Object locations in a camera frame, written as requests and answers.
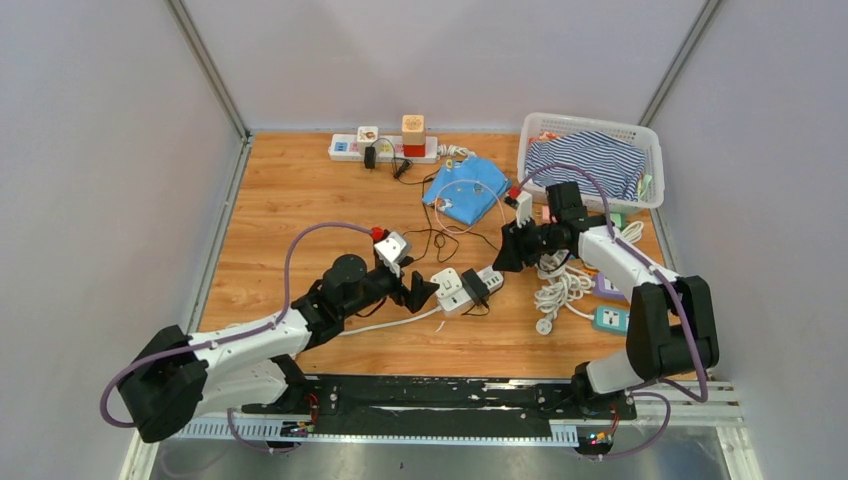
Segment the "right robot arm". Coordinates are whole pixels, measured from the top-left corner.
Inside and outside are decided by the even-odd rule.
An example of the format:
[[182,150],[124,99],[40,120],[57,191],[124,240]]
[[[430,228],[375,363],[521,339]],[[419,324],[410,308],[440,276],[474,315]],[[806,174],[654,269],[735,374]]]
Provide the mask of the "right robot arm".
[[545,255],[566,251],[596,267],[630,305],[624,349],[576,367],[570,392],[575,411],[596,417],[611,398],[653,383],[706,402],[706,371],[720,356],[708,283],[650,259],[623,237],[609,213],[590,214],[577,183],[550,186],[546,196],[551,218],[538,224],[532,196],[517,187],[509,190],[505,202],[515,218],[501,229],[494,268],[520,272]]

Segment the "black power adapter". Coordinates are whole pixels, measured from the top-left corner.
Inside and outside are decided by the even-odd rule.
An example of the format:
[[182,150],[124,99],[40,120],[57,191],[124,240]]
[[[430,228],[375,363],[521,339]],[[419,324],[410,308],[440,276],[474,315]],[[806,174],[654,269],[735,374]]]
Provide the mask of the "black power adapter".
[[463,288],[475,306],[488,306],[487,300],[491,294],[490,287],[473,269],[468,269],[460,275]]

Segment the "white square plug adapter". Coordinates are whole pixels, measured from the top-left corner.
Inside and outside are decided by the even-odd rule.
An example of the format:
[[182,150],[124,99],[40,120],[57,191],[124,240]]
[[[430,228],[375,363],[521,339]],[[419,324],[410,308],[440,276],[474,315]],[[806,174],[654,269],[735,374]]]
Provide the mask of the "white square plug adapter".
[[452,267],[445,268],[432,275],[430,282],[438,285],[436,297],[439,300],[453,296],[463,287],[460,275]]

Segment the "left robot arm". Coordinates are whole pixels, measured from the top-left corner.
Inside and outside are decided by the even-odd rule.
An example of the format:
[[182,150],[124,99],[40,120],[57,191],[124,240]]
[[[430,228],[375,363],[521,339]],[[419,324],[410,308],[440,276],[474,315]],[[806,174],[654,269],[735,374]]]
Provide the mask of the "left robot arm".
[[338,257],[309,290],[277,314],[229,329],[185,333],[159,330],[116,383],[130,427],[146,443],[176,434],[196,417],[251,404],[298,411],[306,386],[275,361],[340,335],[347,318],[390,299],[411,313],[437,292],[436,283],[383,262],[373,269],[353,254]]

